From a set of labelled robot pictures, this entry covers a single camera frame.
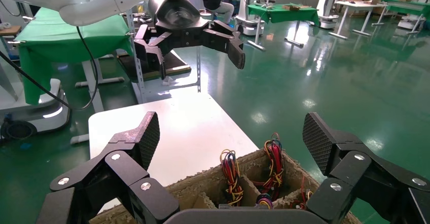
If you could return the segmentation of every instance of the green table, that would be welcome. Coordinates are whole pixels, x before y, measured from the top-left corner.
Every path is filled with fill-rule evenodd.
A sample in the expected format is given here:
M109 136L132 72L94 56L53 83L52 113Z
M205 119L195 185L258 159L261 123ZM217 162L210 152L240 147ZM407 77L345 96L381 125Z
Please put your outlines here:
M411 15L419 16L417 22L414 25L414 28L408 34L418 33L416 28L419 24L421 18L425 18L427 20L430 19L430 4L426 3L418 3L418 2L405 2L400 0L382 0L383 2L387 2L387 7L381 13L379 17L378 23L373 23L372 25L383 25L381 23L382 17L384 17L384 13L387 10Z
M114 15L80 27L80 30L94 58L120 48L132 54L127 35L129 29L122 16ZM24 28L16 40L21 41L19 56L22 69L47 90L51 89L51 63L78 63L90 59L76 27L66 24L57 11L41 8L35 20ZM26 103L37 105L43 91L25 78L23 83Z
M296 34L300 26L300 21L312 21L316 26L319 26L319 18L317 9L315 8L301 8L297 11L290 11L284 9L282 6L284 5L273 5L272 9L266 9L262 8L258 5L248 5L248 12L250 15L257 15L259 17L258 24L257 24L257 33L255 41L248 41L249 44L253 45L254 47L261 49L265 51L266 49L260 45L258 45L258 38L259 38L259 30L260 30L260 22L261 20L264 20L266 23L269 23L271 21L272 23L278 23L278 22L284 22L284 21L297 21L296 25L296 33L294 34L294 39L290 40L288 38L285 38L285 40L293 45L296 45L298 47L303 47L303 44L298 43L295 41Z

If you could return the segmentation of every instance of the black cable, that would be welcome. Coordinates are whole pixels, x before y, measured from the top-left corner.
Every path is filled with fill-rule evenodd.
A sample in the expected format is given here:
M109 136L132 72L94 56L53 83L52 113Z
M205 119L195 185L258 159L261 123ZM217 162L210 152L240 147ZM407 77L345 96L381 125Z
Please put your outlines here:
M39 89L41 89L43 92L45 92L46 94L50 95L52 98L54 98L55 100L59 101L61 104L67 106L68 108L72 109L72 110L84 110L87 107L89 107L91 105L91 103L94 100L95 94L98 90L98 72L96 69L96 64L95 64L95 60L94 57L90 51L90 49L88 48L84 38L81 35L81 32L79 31L79 27L77 26L76 29L78 30L78 34L79 37L81 38L82 43L84 44L85 48L87 49L88 53L90 54L91 57L91 62L93 63L94 66L94 70L95 70L95 88L94 88L94 93L91 96L90 101L83 106L82 108L73 108L71 107L67 102L61 100L59 97L55 96L54 94L52 94L50 91L48 91L47 89L45 89L43 86L41 86L37 81L35 81L32 77L30 77L26 72L24 72L19 66L17 66L14 62L12 62L8 56L6 56L3 52L0 51L0 57L2 57L8 64L10 64L14 69L16 69L20 74L22 74L24 77L26 77L29 81L31 81L35 86L37 86Z
M3 1L2 1L2 0L0 0L0 3L2 3L3 7L5 7L5 10L6 10L9 14L11 14L12 16L19 17L19 16L21 15L21 10L19 9L19 7L18 7L19 14L14 15L14 14L12 14L12 12L10 12L10 11L8 10L8 8L6 8L6 5L5 5L5 4L3 4Z

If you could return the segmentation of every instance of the glossy epoxy floor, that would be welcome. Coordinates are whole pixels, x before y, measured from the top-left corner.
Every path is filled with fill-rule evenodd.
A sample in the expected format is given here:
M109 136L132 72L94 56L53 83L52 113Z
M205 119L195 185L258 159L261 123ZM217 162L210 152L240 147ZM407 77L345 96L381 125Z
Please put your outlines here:
M257 146L262 147L274 131L280 133L286 152L317 180L322 175L301 136L309 111L318 112L333 128L356 134L377 155L430 178L428 33L404 46L406 37L397 35L394 20L383 27L369 26L372 38L347 31L361 28L363 20L347 22L342 31L349 36L347 41L328 36L325 30L308 29L302 22L297 40L305 43L303 49L283 41L293 34L295 22L270 24L261 39L266 52L244 46L244 70L235 69L226 55L202 48L202 91ZM177 53L195 66L195 49ZM101 66L105 78L126 78L114 60ZM85 78L81 65L53 68L71 104L86 103L88 91L74 88ZM100 93L105 109L136 104L127 79L101 86ZM0 146L0 223L34 223L51 180L89 159L88 143L70 146L69 140L88 132L93 113L92 108L75 111L61 130ZM352 210L364 223L384 223L362 201Z

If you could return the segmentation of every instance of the silver screw head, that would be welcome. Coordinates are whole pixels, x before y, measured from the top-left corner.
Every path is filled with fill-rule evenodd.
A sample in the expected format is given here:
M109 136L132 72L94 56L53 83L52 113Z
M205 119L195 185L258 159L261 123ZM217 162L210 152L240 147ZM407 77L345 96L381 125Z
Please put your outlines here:
M70 178L64 177L64 178L60 179L60 181L58 181L58 184L59 185L65 185L66 183L68 183L69 180L70 180Z
M119 159L120 157L121 157L121 155L120 155L120 154L115 154L115 155L111 156L112 160L117 160L117 159Z
M334 189L334 191L341 191L342 190L342 186L338 185L337 183L332 183L330 185L330 187L332 187L332 189Z
M355 158L359 159L360 161L364 160L365 158L362 155L355 155Z
M148 183L148 182L144 182L144 183L142 183L142 185L140 186L140 189L141 189L141 190L143 190L143 191L145 191L145 190L148 190L150 187L151 187L151 184L150 184L150 183Z
M417 185L419 185L419 186L424 186L424 185L426 185L427 183L426 182L424 182L423 180L421 180L421 179L419 179L419 178L413 178L412 179L412 181L414 182L414 184L417 184Z

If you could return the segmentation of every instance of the person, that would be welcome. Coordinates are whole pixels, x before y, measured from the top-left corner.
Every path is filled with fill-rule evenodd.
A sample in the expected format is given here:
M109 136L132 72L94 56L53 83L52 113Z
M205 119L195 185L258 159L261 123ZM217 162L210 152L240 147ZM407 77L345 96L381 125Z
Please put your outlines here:
M221 2L221 0L203 0L204 7L208 10L220 14L224 14L224 23L230 23L231 16L233 15L234 6L229 3Z

